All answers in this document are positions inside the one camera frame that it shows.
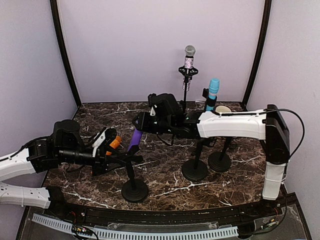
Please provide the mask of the purple microphone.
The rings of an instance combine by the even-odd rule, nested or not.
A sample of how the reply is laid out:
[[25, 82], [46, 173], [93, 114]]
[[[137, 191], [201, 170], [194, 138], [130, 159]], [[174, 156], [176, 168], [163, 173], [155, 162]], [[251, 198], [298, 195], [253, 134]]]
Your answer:
[[132, 146], [135, 146], [135, 145], [138, 146], [140, 144], [142, 135], [143, 135], [142, 131], [137, 130], [137, 129], [134, 130], [132, 138], [131, 138], [131, 141], [130, 141], [130, 144], [128, 146], [128, 151], [131, 150]]

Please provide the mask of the orange microphone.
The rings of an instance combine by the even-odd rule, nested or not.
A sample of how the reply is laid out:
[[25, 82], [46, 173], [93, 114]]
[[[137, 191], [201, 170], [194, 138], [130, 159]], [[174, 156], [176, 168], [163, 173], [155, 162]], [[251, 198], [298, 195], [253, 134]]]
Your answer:
[[[112, 149], [116, 150], [119, 147], [119, 145], [121, 144], [121, 142], [122, 142], [121, 137], [117, 135], [116, 139], [110, 145], [111, 145]], [[111, 153], [111, 152], [107, 152], [106, 156], [110, 156], [112, 154], [113, 153]]]

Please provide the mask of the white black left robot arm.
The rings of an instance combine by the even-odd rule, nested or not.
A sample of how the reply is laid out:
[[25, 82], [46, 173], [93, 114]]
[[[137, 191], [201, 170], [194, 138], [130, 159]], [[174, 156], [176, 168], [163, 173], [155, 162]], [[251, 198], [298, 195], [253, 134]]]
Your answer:
[[135, 178], [133, 162], [141, 163], [143, 157], [136, 155], [138, 145], [127, 152], [119, 152], [113, 143], [120, 138], [114, 128], [104, 127], [88, 143], [80, 136], [80, 125], [70, 119], [54, 124], [50, 136], [35, 138], [17, 152], [0, 159], [0, 203], [51, 209], [60, 218], [71, 213], [59, 187], [30, 188], [9, 185], [5, 180], [58, 168], [62, 163], [90, 166], [93, 176], [110, 171], [109, 165], [125, 167], [129, 180], [121, 189], [122, 197], [130, 203], [143, 201], [149, 192], [148, 186]]

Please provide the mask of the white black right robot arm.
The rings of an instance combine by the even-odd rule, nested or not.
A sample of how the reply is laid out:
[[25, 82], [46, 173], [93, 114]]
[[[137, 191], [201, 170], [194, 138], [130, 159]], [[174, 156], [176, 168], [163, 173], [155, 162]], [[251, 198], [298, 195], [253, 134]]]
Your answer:
[[151, 134], [172, 134], [177, 138], [198, 140], [198, 152], [206, 139], [214, 137], [252, 138], [264, 142], [266, 170], [263, 200], [255, 213], [266, 217], [275, 208], [285, 167], [290, 159], [290, 132], [279, 108], [222, 113], [197, 110], [184, 113], [171, 93], [148, 96], [149, 112], [140, 112], [132, 120], [135, 129]]

